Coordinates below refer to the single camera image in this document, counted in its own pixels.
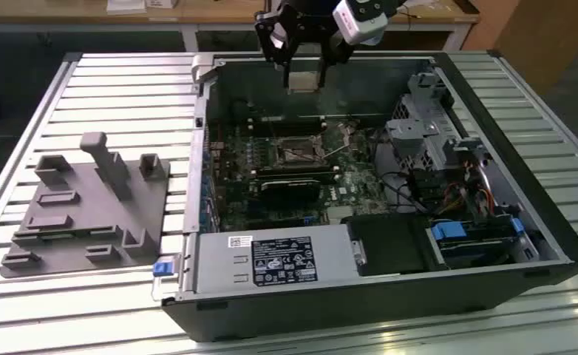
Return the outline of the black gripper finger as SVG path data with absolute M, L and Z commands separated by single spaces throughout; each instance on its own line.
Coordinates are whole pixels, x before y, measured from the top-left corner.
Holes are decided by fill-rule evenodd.
M 317 67 L 317 88 L 323 88 L 327 70 L 336 64 L 346 64 L 354 53 L 354 45 L 344 40 L 342 32 L 336 30 L 320 42 L 320 58 Z
M 283 68 L 281 82 L 287 89 L 289 85 L 291 60 L 297 49 L 295 10 L 276 10 L 255 14 L 255 32 L 267 62 Z

